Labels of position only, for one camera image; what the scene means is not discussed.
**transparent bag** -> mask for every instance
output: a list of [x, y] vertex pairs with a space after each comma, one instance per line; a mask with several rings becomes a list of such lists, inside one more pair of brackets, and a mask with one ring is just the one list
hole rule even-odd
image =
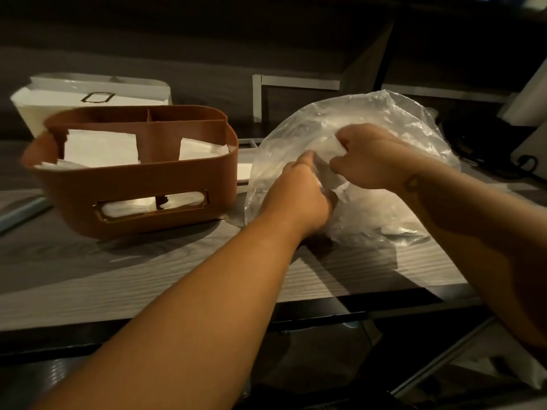
[[386, 90], [325, 99], [288, 117], [258, 147], [245, 201], [245, 223], [257, 216], [285, 164], [312, 149], [318, 155], [315, 172], [319, 181], [338, 195], [338, 205], [325, 227], [325, 234], [333, 241], [351, 246], [384, 241], [408, 245], [427, 238], [416, 215], [397, 195], [359, 188], [328, 169], [332, 157], [346, 152], [336, 132], [353, 123], [373, 123], [419, 152], [453, 167], [460, 166], [429, 111], [412, 99]]

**person's right hand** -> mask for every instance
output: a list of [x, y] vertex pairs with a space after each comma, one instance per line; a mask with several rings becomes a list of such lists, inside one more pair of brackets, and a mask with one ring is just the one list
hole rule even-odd
[[347, 154], [330, 160], [330, 169], [361, 188], [400, 186], [421, 156], [383, 128], [371, 123], [348, 125], [336, 134]]

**white container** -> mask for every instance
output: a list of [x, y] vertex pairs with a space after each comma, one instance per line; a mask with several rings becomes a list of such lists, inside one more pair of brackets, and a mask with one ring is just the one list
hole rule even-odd
[[165, 82], [80, 73], [43, 73], [13, 95], [11, 101], [32, 136], [44, 131], [44, 120], [57, 112], [83, 106], [171, 105]]

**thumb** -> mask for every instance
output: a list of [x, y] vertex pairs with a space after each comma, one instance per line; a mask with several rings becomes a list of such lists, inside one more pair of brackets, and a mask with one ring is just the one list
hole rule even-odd
[[344, 168], [345, 168], [345, 155], [344, 156], [338, 156], [333, 157], [329, 162], [329, 168], [330, 170], [335, 174], [344, 175]]

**brown plastic organizer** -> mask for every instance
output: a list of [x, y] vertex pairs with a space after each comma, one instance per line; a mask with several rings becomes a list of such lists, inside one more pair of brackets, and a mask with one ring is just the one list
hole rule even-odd
[[[97, 106], [52, 115], [47, 131], [29, 144], [21, 162], [36, 175], [66, 223], [97, 239], [150, 232], [219, 218], [237, 194], [237, 136], [226, 115], [206, 106]], [[141, 164], [46, 171], [41, 162], [64, 157], [69, 129], [106, 130], [136, 136]], [[179, 161], [181, 138], [228, 145], [226, 155]], [[168, 210], [107, 218], [106, 202], [200, 191], [205, 202]]]

